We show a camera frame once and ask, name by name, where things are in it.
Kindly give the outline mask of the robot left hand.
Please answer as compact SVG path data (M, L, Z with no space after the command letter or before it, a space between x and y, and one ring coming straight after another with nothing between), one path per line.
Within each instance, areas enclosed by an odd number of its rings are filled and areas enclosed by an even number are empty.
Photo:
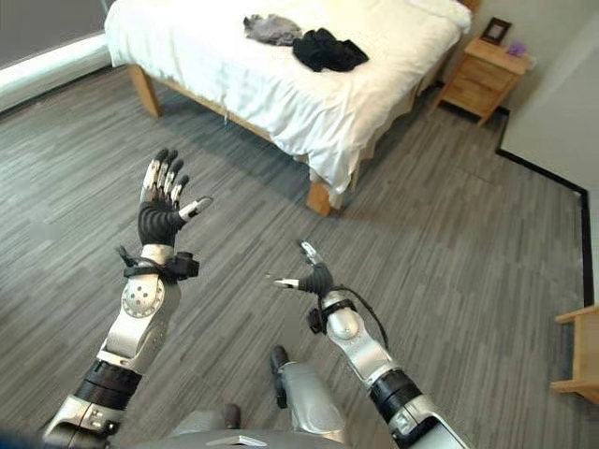
M212 204L211 196L182 203L190 181L181 174L182 168L183 159L176 150L162 149L150 161L140 189L137 225L142 245L173 247L179 231Z

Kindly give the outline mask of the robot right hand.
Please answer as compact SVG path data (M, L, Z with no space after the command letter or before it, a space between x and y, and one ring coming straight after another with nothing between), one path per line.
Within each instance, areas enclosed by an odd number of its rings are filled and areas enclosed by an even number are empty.
M333 278L327 264L309 241L300 239L298 245L312 269L311 273L300 279L275 279L272 284L279 288L294 289L325 297L333 287Z

